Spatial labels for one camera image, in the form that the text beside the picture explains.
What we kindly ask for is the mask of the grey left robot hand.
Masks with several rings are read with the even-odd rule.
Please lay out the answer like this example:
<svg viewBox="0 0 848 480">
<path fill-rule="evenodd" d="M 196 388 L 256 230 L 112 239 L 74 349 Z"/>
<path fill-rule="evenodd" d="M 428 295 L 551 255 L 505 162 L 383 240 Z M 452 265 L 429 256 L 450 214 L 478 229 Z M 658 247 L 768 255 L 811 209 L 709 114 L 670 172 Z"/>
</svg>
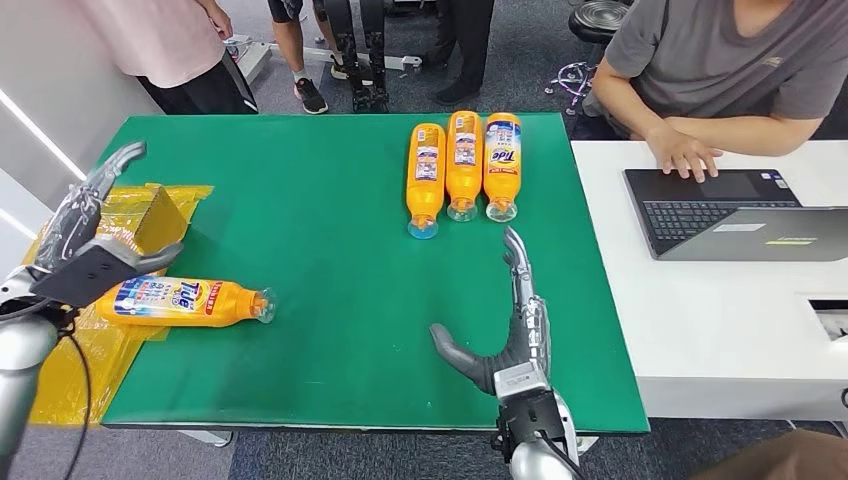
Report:
<svg viewBox="0 0 848 480">
<path fill-rule="evenodd" d="M 101 221 L 103 202 L 115 180 L 134 160 L 146 153 L 146 143 L 136 141 L 114 151 L 94 173 L 82 183 L 70 187 L 48 222 L 33 263 L 28 270 L 35 279 L 56 275 L 70 264 L 77 251 L 95 238 Z M 121 280 L 148 275 L 168 267 L 182 252 L 178 241 L 150 255 L 140 255 L 117 240 L 107 242 L 107 252 L 122 262 L 118 271 Z"/>
</svg>

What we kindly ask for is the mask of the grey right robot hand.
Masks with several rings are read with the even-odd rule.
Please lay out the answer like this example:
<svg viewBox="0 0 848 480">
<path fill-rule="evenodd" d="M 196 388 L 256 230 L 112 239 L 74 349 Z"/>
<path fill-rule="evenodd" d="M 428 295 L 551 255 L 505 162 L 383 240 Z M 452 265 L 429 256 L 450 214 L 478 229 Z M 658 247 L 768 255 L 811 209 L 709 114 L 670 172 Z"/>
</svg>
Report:
<svg viewBox="0 0 848 480">
<path fill-rule="evenodd" d="M 508 226 L 503 236 L 512 285 L 512 312 L 504 347 L 494 355 L 481 356 L 458 345 L 448 330 L 439 323 L 429 333 L 439 356 L 454 370 L 470 380 L 480 391 L 496 394 L 495 374 L 529 363 L 545 379 L 550 377 L 550 322 L 545 300 L 535 288 L 533 269 L 524 241 Z"/>
</svg>

